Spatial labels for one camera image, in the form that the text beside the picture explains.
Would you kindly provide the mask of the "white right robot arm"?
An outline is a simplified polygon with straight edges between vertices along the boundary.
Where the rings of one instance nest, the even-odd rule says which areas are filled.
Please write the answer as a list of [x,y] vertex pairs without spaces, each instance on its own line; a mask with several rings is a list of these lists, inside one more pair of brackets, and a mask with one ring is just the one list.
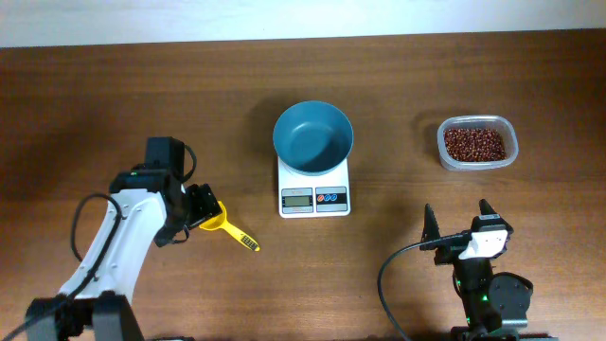
[[467,324],[453,327],[455,341],[550,340],[548,333],[522,333],[528,325],[526,313],[534,291],[533,283],[510,272],[495,273],[491,262],[507,251],[512,226],[487,200],[479,202],[480,214],[471,227],[442,236],[434,211],[424,208],[422,251],[435,252],[436,265],[452,265],[452,281],[463,304]]

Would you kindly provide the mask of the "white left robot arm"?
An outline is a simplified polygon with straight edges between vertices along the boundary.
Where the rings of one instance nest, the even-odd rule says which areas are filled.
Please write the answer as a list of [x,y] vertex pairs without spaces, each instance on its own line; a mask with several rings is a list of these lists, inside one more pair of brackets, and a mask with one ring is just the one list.
[[180,244],[180,233],[222,213],[209,185],[189,183],[184,164],[193,154],[176,138],[149,138],[143,163],[104,194],[103,222],[73,276],[52,298],[34,299],[8,338],[68,340],[90,329],[97,340],[143,339],[132,301],[149,248]]

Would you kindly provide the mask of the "yellow plastic scoop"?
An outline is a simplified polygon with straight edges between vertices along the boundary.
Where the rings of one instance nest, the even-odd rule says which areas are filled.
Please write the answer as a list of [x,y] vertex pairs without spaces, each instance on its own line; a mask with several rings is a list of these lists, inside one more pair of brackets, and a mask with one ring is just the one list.
[[250,235],[245,233],[243,230],[231,224],[227,220],[227,211],[223,202],[219,201],[218,204],[222,212],[218,216],[210,218],[204,223],[201,223],[199,225],[199,228],[205,231],[223,230],[245,248],[254,252],[258,252],[260,250],[259,243]]

